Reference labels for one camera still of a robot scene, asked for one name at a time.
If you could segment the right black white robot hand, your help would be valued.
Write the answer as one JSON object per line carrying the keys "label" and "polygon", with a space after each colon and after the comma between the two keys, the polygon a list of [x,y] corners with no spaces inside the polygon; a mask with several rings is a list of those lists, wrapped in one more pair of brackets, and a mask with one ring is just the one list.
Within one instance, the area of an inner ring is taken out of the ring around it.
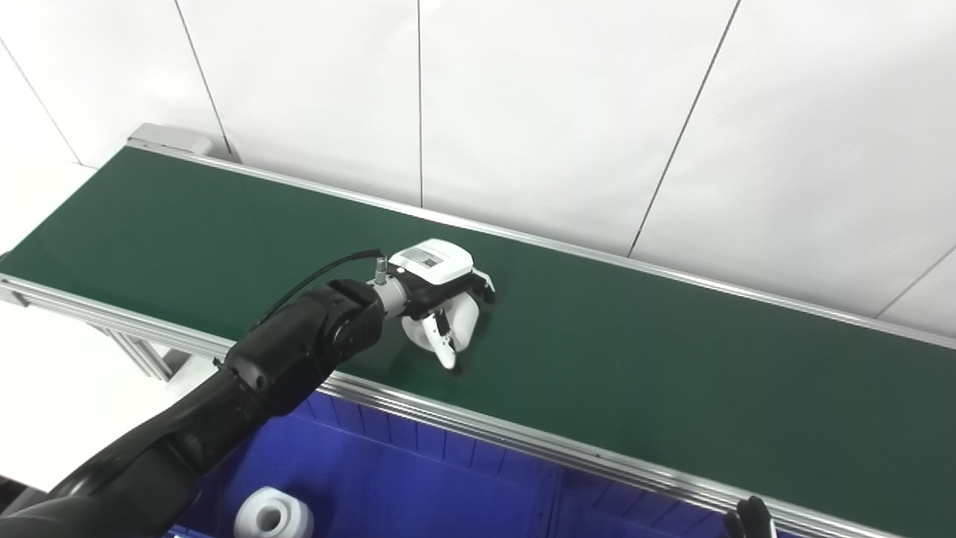
{"label": "right black white robot hand", "polygon": [[721,518],[724,534],[730,538],[776,538],[777,529],[767,504],[761,497],[751,496],[738,501],[735,510],[727,511]]}

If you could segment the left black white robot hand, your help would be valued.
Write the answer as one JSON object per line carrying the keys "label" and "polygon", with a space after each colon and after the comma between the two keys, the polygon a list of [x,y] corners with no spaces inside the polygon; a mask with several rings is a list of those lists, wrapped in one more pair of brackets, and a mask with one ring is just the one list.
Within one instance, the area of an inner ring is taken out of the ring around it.
{"label": "left black white robot hand", "polygon": [[450,372],[458,370],[458,356],[474,337],[478,302],[497,300],[491,277],[475,268],[471,253],[437,238],[380,259],[373,288],[386,319],[400,319],[412,343]]}

